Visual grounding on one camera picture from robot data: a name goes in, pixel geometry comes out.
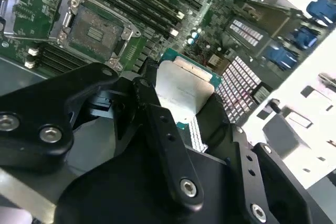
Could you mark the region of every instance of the black plastic part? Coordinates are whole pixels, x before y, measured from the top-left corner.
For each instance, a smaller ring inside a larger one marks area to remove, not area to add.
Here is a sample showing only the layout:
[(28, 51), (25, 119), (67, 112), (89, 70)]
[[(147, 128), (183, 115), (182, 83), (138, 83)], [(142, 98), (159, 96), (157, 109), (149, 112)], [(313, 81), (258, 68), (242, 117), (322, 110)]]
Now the black plastic part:
[[(187, 210), (199, 211), (204, 200), (202, 185), (170, 111), (161, 107), (153, 85), (142, 78), (136, 78), (133, 83), (140, 107), (139, 119), (149, 148), (159, 158), (171, 197)], [(195, 197), (188, 197), (181, 191), (180, 181), (183, 179), (189, 179), (196, 185)]]
[(319, 205), (298, 182), (279, 155), (265, 144), (257, 144), (257, 154), (270, 210), (281, 224), (332, 224)]
[(159, 63), (152, 58), (148, 57), (142, 67), (140, 68), (138, 74), (145, 78), (149, 83), (156, 86), (156, 74), (159, 68)]
[(75, 180), (57, 204), (54, 224), (228, 223), (224, 162), (187, 149), (206, 197), (199, 211), (181, 211), (144, 138), (137, 134), (120, 156)]
[[(72, 147), (72, 126), (84, 101), (101, 89), (109, 89), (118, 79), (111, 69), (110, 76), (104, 74), (105, 68), (93, 63), (0, 97), (0, 113), (19, 119), (15, 130), (0, 131), (0, 165), (39, 172), (59, 167)], [(41, 129), (47, 126), (61, 131), (58, 142), (40, 139)]]
[[(113, 109), (122, 148), (64, 191), (55, 224), (259, 224), (252, 204), (263, 209), (268, 224), (331, 224), (274, 150), (266, 152), (263, 144), (250, 149), (215, 94), (198, 115), (211, 156), (184, 146), (152, 82), (118, 78), (99, 63), (5, 95), (0, 104), (1, 113), (20, 121), (15, 130), (0, 132), (0, 165), (39, 172), (63, 162), (72, 130), (92, 120), (93, 111)], [(60, 129), (61, 140), (40, 140), (44, 126)], [(194, 183), (194, 197), (181, 190), (182, 179)]]

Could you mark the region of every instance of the screw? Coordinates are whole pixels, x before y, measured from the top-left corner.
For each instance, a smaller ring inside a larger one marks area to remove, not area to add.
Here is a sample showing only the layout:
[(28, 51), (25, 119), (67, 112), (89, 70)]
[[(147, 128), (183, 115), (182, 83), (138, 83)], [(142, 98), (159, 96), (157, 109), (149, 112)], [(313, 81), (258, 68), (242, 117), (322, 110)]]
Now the screw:
[(183, 179), (180, 182), (181, 190), (186, 194), (186, 196), (193, 198), (196, 196), (197, 189), (195, 184), (189, 179)]
[(45, 127), (40, 131), (40, 139), (47, 143), (56, 143), (62, 138), (62, 133), (55, 127)]
[(71, 6), (74, 7), (74, 8), (76, 8), (76, 7), (79, 6), (79, 2), (78, 2), (77, 0), (71, 0), (70, 4), (71, 4)]
[(60, 40), (65, 40), (65, 39), (67, 38), (67, 35), (66, 35), (65, 33), (61, 33), (61, 34), (58, 36), (58, 38), (59, 38)]
[(112, 76), (113, 75), (113, 73), (107, 68), (103, 68), (102, 72), (104, 74), (106, 74), (107, 76)]
[(251, 205), (251, 210), (253, 215), (261, 222), (265, 223), (266, 222), (266, 214), (263, 211), (261, 207), (259, 207), (257, 204), (252, 204)]
[(241, 127), (239, 127), (239, 126), (237, 126), (237, 131), (238, 131), (239, 133), (243, 133), (243, 132), (244, 132), (243, 129), (242, 129)]
[(3, 47), (9, 47), (9, 44), (8, 44), (8, 42), (5, 42), (5, 41), (4, 41), (4, 42), (2, 42), (2, 43), (1, 43), (1, 45), (2, 45)]
[(265, 148), (265, 150), (266, 150), (268, 153), (272, 153), (271, 148), (268, 147), (267, 145), (264, 145), (264, 148)]
[(12, 131), (18, 128), (20, 121), (13, 115), (0, 115), (0, 131)]

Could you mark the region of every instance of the motherboard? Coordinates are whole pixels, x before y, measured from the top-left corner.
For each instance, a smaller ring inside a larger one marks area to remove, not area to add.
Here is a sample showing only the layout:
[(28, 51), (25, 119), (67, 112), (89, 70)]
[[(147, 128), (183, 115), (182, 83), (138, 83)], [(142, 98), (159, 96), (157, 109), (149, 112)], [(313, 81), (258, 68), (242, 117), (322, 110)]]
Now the motherboard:
[(138, 72), (168, 48), (208, 67), (245, 0), (0, 1), (0, 55), (48, 78), (91, 62)]

